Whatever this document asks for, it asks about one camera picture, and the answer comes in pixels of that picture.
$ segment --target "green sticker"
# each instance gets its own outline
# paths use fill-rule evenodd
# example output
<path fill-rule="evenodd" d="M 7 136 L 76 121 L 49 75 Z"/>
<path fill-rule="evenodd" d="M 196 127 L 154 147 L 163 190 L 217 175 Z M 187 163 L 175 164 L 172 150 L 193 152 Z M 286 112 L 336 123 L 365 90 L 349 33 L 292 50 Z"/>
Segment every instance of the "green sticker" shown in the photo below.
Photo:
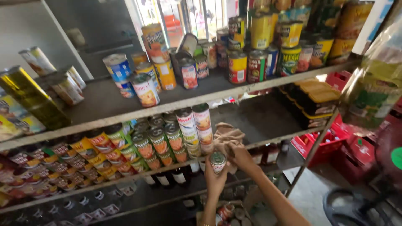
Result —
<path fill-rule="evenodd" d="M 391 161 L 396 167 L 402 169 L 402 147 L 395 148 L 391 152 Z"/>

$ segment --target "person's left hand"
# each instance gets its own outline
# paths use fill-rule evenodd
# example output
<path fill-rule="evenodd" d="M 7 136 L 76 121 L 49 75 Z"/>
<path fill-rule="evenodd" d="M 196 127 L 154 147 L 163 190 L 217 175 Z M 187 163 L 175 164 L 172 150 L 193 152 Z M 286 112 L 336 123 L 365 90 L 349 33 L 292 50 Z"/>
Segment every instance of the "person's left hand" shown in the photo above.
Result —
<path fill-rule="evenodd" d="M 208 199 L 214 199 L 218 201 L 219 196 L 221 195 L 225 187 L 230 163 L 229 161 L 227 161 L 223 170 L 219 174 L 215 174 L 211 162 L 209 161 L 209 156 L 210 155 L 208 155 L 205 158 L 205 173 L 204 173 L 205 180 L 207 182 Z"/>

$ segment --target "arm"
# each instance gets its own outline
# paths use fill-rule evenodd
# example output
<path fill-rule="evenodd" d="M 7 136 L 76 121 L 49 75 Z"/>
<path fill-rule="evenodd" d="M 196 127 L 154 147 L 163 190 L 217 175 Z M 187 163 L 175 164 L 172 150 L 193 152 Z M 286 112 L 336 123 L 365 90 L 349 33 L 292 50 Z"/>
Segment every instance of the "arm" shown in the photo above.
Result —
<path fill-rule="evenodd" d="M 226 178 L 228 176 L 228 166 L 217 175 L 213 172 L 209 155 L 205 158 L 205 180 L 207 183 L 207 203 L 204 207 L 200 226 L 208 225 L 215 226 L 216 205 L 218 204 L 219 196 L 221 195 Z"/>
<path fill-rule="evenodd" d="M 229 144 L 235 157 L 230 159 L 258 185 L 265 200 L 270 205 L 279 225 L 309 226 L 310 223 L 292 206 L 289 200 L 268 179 L 262 169 L 251 158 L 242 144 Z"/>

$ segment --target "small can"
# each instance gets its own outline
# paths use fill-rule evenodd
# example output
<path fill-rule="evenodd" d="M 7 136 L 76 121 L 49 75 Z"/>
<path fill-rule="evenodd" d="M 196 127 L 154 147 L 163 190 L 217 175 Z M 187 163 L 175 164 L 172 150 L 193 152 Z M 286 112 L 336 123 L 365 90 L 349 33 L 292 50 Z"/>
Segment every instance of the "small can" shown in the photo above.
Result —
<path fill-rule="evenodd" d="M 241 84 L 247 77 L 247 54 L 243 52 L 233 52 L 228 54 L 229 60 L 229 82 Z"/>
<path fill-rule="evenodd" d="M 210 155 L 209 161 L 214 173 L 219 174 L 226 165 L 226 156 L 222 152 L 214 152 Z"/>
<path fill-rule="evenodd" d="M 149 124 L 148 120 L 138 122 L 137 124 L 134 125 L 134 130 L 136 132 L 140 132 L 140 133 L 148 131 L 149 128 L 150 128 L 150 124 Z"/>
<path fill-rule="evenodd" d="M 151 170 L 156 170 L 162 167 L 162 163 L 157 155 L 153 155 L 151 158 L 144 159 Z"/>
<path fill-rule="evenodd" d="M 275 45 L 270 45 L 267 50 L 268 52 L 268 60 L 267 60 L 267 68 L 265 70 L 266 74 L 266 79 L 270 79 L 271 77 L 275 75 L 276 72 L 276 66 L 278 62 L 278 56 L 279 56 L 279 49 Z"/>
<path fill-rule="evenodd" d="M 214 69 L 218 66 L 217 56 L 216 56 L 216 45 L 215 43 L 205 43 L 202 44 L 204 55 L 207 56 L 208 68 Z"/>
<path fill-rule="evenodd" d="M 229 42 L 228 49 L 243 49 L 246 36 L 245 19 L 241 16 L 229 18 Z"/>
<path fill-rule="evenodd" d="M 127 148 L 122 149 L 121 153 L 130 163 L 137 162 L 141 158 L 141 155 L 139 154 L 135 145 L 130 145 Z"/>
<path fill-rule="evenodd" d="M 290 19 L 294 21 L 302 21 L 303 28 L 305 28 L 307 26 L 308 19 L 310 18 L 310 12 L 310 6 L 300 6 L 298 8 L 293 8 L 290 13 Z"/>
<path fill-rule="evenodd" d="M 216 41 L 222 41 L 227 48 L 229 43 L 229 29 L 223 28 L 216 31 Z"/>
<path fill-rule="evenodd" d="M 150 60 L 155 64 L 161 64 L 169 60 L 168 48 L 163 35 L 162 26 L 150 24 L 141 28 L 145 49 Z"/>
<path fill-rule="evenodd" d="M 178 53 L 179 51 L 186 51 L 191 55 L 191 57 L 194 57 L 194 52 L 197 48 L 197 44 L 198 38 L 191 33 L 187 33 L 181 38 L 180 43 L 176 49 L 176 53 Z"/>
<path fill-rule="evenodd" d="M 46 127 L 31 114 L 22 116 L 20 119 L 9 119 L 9 121 L 13 123 L 17 129 L 24 132 L 25 135 L 37 134 L 46 130 Z"/>
<path fill-rule="evenodd" d="M 132 83 L 143 107 L 153 107 L 159 104 L 158 92 L 149 74 L 140 73 L 134 76 Z"/>
<path fill-rule="evenodd" d="M 130 80 L 123 80 L 120 82 L 115 82 L 116 86 L 119 88 L 120 94 L 125 98 L 131 98 L 135 96 L 135 91 Z"/>
<path fill-rule="evenodd" d="M 142 62 L 142 63 L 140 63 L 135 68 L 135 72 L 137 73 L 137 75 L 140 74 L 140 73 L 145 73 L 145 74 L 148 74 L 149 76 L 151 76 L 152 81 L 154 82 L 154 86 L 156 88 L 157 93 L 162 92 L 162 89 L 161 89 L 160 84 L 159 84 L 158 77 L 156 75 L 155 68 L 150 62 Z"/>
<path fill-rule="evenodd" d="M 314 45 L 310 65 L 312 68 L 320 68 L 325 66 L 334 39 L 330 35 L 323 34 L 314 34 L 313 38 L 315 39 L 316 44 Z"/>
<path fill-rule="evenodd" d="M 328 65 L 345 63 L 352 52 L 356 39 L 334 39 L 331 51 L 328 54 Z"/>
<path fill-rule="evenodd" d="M 84 100 L 82 90 L 78 87 L 67 71 L 55 74 L 50 86 L 59 97 L 70 106 L 74 106 Z"/>
<path fill-rule="evenodd" d="M 135 67 L 137 67 L 142 62 L 149 62 L 146 52 L 137 52 L 137 53 L 131 54 L 131 59 L 133 59 Z"/>
<path fill-rule="evenodd" d="M 115 82 L 127 81 L 132 71 L 124 53 L 116 53 L 102 59 Z"/>
<path fill-rule="evenodd" d="M 180 69 L 178 67 L 178 61 L 176 58 L 176 49 L 177 47 L 171 47 L 168 49 L 168 53 L 170 56 L 170 61 L 172 62 L 174 74 L 180 74 Z"/>
<path fill-rule="evenodd" d="M 372 1 L 353 0 L 342 8 L 342 14 L 336 29 L 336 37 L 341 39 L 357 39 L 367 17 L 373 8 Z"/>
<path fill-rule="evenodd" d="M 166 137 L 169 140 L 170 147 L 173 151 L 179 151 L 184 147 L 183 135 L 179 128 L 178 123 L 166 124 L 164 128 Z"/>
<path fill-rule="evenodd" d="M 129 132 L 130 131 L 127 128 L 123 127 L 122 123 L 110 125 L 105 128 L 105 133 L 107 137 L 119 150 L 127 148 L 128 146 L 131 146 L 133 144 Z"/>
<path fill-rule="evenodd" d="M 183 86 L 186 89 L 198 87 L 197 64 L 193 58 L 183 58 L 178 61 L 180 74 L 183 78 Z"/>
<path fill-rule="evenodd" d="M 90 130 L 85 134 L 85 136 L 101 153 L 109 153 L 116 149 L 116 146 L 109 139 L 106 133 L 104 133 L 103 128 Z"/>
<path fill-rule="evenodd" d="M 296 73 L 301 49 L 300 45 L 293 48 L 281 47 L 281 54 L 279 55 L 277 66 L 278 74 L 282 77 L 286 77 Z"/>
<path fill-rule="evenodd" d="M 314 43 L 310 40 L 302 39 L 300 40 L 300 56 L 297 62 L 297 73 L 306 72 L 310 67 L 311 56 L 313 55 Z"/>
<path fill-rule="evenodd" d="M 162 64 L 154 64 L 156 73 L 159 75 L 163 90 L 172 90 L 176 87 L 176 78 L 174 77 L 172 63 L 167 61 Z"/>
<path fill-rule="evenodd" d="M 299 44 L 303 29 L 302 21 L 281 22 L 281 45 L 282 47 L 295 47 Z"/>
<path fill-rule="evenodd" d="M 266 79 L 269 54 L 262 50 L 253 50 L 248 56 L 247 80 L 249 83 L 261 82 Z"/>
<path fill-rule="evenodd" d="M 178 162 L 186 162 L 189 159 L 185 147 L 182 147 L 178 151 L 173 151 L 173 153 Z"/>
<path fill-rule="evenodd" d="M 57 71 L 42 50 L 37 46 L 30 47 L 18 53 L 39 76 L 48 75 Z"/>
<path fill-rule="evenodd" d="M 85 133 L 67 136 L 67 144 L 84 159 L 92 159 L 99 154 L 99 150 L 85 137 Z"/>
<path fill-rule="evenodd" d="M 198 55 L 194 57 L 196 66 L 197 66 L 197 79 L 203 79 L 208 77 L 208 60 L 204 54 Z"/>
<path fill-rule="evenodd" d="M 166 124 L 177 123 L 177 118 L 174 113 L 164 114 L 163 121 L 165 121 Z"/>
<path fill-rule="evenodd" d="M 271 40 L 272 13 L 259 12 L 251 18 L 251 48 L 266 49 Z"/>
<path fill-rule="evenodd" d="M 74 66 L 67 67 L 66 71 L 70 74 L 71 78 L 75 81 L 75 83 L 81 90 L 83 90 L 86 87 L 84 80 L 82 79 L 80 74 L 78 74 Z"/>
<path fill-rule="evenodd" d="M 148 164 L 145 162 L 145 160 L 143 158 L 140 158 L 139 160 L 137 160 L 136 162 L 131 163 L 131 166 L 138 172 L 138 173 L 142 173 L 142 172 L 146 172 L 148 171 L 150 168 L 148 166 Z"/>
<path fill-rule="evenodd" d="M 135 132 L 133 134 L 133 143 L 144 159 L 155 156 L 155 151 L 152 148 L 152 143 L 146 132 Z"/>
<path fill-rule="evenodd" d="M 211 116 L 209 115 L 209 105 L 207 103 L 195 105 L 191 109 L 197 129 L 207 130 L 211 128 Z"/>
<path fill-rule="evenodd" d="M 195 128 L 194 115 L 190 107 L 175 110 L 174 113 L 180 126 L 187 129 Z"/>
<path fill-rule="evenodd" d="M 228 220 L 234 216 L 234 205 L 233 204 L 227 204 L 219 208 L 217 211 L 219 216 L 221 216 L 222 220 Z"/>
<path fill-rule="evenodd" d="M 155 151 L 159 155 L 163 155 L 167 152 L 170 152 L 169 144 L 168 144 L 168 139 L 165 136 L 165 133 L 163 132 L 162 127 L 158 128 L 151 128 L 148 131 L 149 138 L 155 148 Z"/>
<path fill-rule="evenodd" d="M 209 144 L 213 143 L 213 133 L 212 133 L 211 127 L 206 130 L 197 129 L 197 133 L 198 133 L 198 138 L 199 138 L 200 144 L 209 145 Z"/>

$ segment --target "floor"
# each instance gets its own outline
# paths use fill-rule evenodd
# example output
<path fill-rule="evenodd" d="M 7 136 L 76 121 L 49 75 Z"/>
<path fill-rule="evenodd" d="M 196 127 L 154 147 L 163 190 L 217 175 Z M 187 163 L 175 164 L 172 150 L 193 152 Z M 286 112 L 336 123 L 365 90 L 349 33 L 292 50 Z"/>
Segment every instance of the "floor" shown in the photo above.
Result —
<path fill-rule="evenodd" d="M 297 171 L 298 168 L 294 168 L 284 171 L 284 173 L 290 182 L 292 182 Z M 322 197 L 326 192 L 336 187 L 353 188 L 367 198 L 375 195 L 371 189 L 364 185 L 350 185 L 330 165 L 323 164 L 314 167 L 312 170 L 306 169 L 303 172 L 290 194 L 289 200 L 313 226 L 330 226 L 331 224 L 322 208 Z M 402 226 L 401 215 L 394 211 L 387 203 L 382 203 L 381 207 L 388 216 L 391 216 L 392 223 L 395 226 Z M 271 226 L 276 223 L 276 219 L 269 208 L 263 205 L 253 208 L 250 214 L 260 226 Z M 375 214 L 373 214 L 373 217 L 376 221 L 376 226 L 384 225 L 380 219 L 376 218 Z"/>

